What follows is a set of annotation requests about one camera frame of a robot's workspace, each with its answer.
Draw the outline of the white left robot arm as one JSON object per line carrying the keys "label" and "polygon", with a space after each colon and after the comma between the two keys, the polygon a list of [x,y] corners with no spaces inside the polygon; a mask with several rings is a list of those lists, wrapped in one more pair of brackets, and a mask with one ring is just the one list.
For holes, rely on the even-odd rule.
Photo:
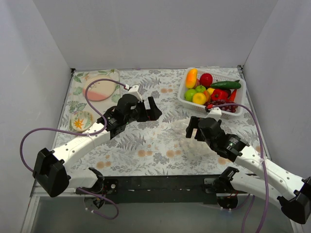
{"label": "white left robot arm", "polygon": [[156,121],[162,112],[153,97],[150,105],[132,94],[123,95],[116,106],[110,107],[88,130],[85,136],[78,136],[68,143],[48,150],[42,149],[36,158],[33,177],[52,198],[68,188],[83,188],[92,194],[99,194],[104,188],[104,176],[95,168],[74,171],[72,166],[97,146],[122,133],[133,121]]}

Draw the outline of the green cucumber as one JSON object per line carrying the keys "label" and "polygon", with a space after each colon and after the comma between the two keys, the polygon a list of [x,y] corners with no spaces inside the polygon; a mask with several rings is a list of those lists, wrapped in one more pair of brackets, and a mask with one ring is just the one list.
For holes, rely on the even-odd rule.
{"label": "green cucumber", "polygon": [[240,89],[242,85],[239,83],[238,80],[236,80],[212,83],[210,87],[214,89]]}

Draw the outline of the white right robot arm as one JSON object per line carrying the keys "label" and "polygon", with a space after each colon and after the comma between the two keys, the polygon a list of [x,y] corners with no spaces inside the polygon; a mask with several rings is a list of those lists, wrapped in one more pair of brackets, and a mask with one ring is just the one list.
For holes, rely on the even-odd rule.
{"label": "white right robot arm", "polygon": [[235,168],[227,168],[219,177],[220,188],[231,193],[234,190],[253,194],[279,207],[282,213],[299,224],[306,224],[311,215],[311,179],[294,175],[269,159],[261,158],[247,141],[237,135],[227,134],[221,121],[213,118],[191,117],[186,128],[186,138],[205,142],[220,157],[240,165],[255,175],[243,175]]}

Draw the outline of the yellow lemon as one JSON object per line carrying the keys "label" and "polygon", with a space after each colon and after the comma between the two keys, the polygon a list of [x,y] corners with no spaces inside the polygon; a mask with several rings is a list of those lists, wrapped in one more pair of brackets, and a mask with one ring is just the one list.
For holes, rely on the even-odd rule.
{"label": "yellow lemon", "polygon": [[192,97],[192,102],[199,105],[204,105],[207,101],[206,95],[204,93],[195,93]]}

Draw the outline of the yellow orange mango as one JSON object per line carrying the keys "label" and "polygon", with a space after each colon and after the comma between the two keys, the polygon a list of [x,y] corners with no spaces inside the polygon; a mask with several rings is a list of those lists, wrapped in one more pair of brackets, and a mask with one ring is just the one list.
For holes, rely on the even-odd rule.
{"label": "yellow orange mango", "polygon": [[196,86],[197,83],[197,69],[191,69],[186,76],[185,79],[185,87],[188,89],[192,89]]}

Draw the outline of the clear zip top bag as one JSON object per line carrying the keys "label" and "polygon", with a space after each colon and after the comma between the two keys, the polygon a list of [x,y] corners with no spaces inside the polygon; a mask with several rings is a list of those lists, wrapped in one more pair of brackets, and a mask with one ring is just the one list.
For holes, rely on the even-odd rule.
{"label": "clear zip top bag", "polygon": [[190,138],[186,138],[186,128],[188,127],[190,119],[176,121],[172,124],[172,129],[177,139],[179,140],[179,147],[181,148],[181,155],[183,162],[190,167],[212,167],[217,164],[217,154],[213,152],[205,142],[197,141],[194,137],[197,129],[193,130]]}

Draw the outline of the red apple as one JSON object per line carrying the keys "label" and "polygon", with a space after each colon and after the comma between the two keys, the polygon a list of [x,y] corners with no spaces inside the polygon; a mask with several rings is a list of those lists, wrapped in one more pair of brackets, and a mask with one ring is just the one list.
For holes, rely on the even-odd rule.
{"label": "red apple", "polygon": [[200,77],[200,85],[210,87],[213,83],[213,76],[210,73],[204,73]]}

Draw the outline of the green apple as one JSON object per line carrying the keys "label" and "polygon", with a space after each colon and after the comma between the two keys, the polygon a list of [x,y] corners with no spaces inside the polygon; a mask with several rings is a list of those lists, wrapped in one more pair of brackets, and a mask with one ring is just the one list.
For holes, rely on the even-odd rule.
{"label": "green apple", "polygon": [[197,93],[195,89],[188,89],[184,94],[184,99],[186,101],[192,102],[193,96]]}

